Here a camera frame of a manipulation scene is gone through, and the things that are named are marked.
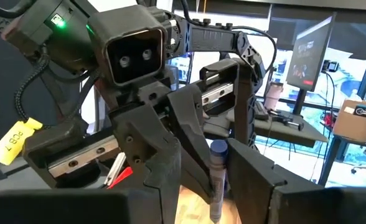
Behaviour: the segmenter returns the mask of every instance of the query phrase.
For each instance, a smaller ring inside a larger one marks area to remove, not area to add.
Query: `green led light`
[[[65,21],[60,21],[59,23],[56,24],[56,26],[58,28],[64,28],[65,27]]]
[[[64,19],[56,14],[54,15],[54,17],[51,19],[51,21],[58,27],[58,28],[64,28],[66,25],[66,22],[64,21]]]
[[[91,32],[93,33],[93,30],[90,28],[90,26],[88,24],[86,24],[86,28]]]

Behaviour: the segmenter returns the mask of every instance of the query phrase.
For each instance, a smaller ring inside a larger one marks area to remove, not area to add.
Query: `cylindrical tube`
[[[280,94],[283,92],[282,83],[270,83],[269,90],[266,94],[265,108],[268,110],[275,110],[278,100],[280,99]]]
[[[210,219],[218,223],[222,216],[223,194],[226,177],[227,143],[214,140],[210,145],[210,179],[213,187],[213,199],[210,203]]]

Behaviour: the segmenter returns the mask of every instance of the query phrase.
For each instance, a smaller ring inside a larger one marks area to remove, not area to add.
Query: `wooden table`
[[[209,219],[209,205],[189,189],[181,187],[175,224],[213,224]],[[233,202],[224,200],[219,224],[241,224]]]

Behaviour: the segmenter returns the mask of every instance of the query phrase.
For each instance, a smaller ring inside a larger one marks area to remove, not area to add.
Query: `small bottle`
[[[223,194],[226,177],[227,143],[224,140],[214,140],[210,145],[209,174],[213,187],[213,198],[210,203],[210,219],[214,223],[220,221],[223,207]]]

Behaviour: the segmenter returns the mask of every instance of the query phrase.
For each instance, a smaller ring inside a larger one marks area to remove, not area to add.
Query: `computer monitor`
[[[287,84],[314,91],[331,36],[335,14],[296,36]]]

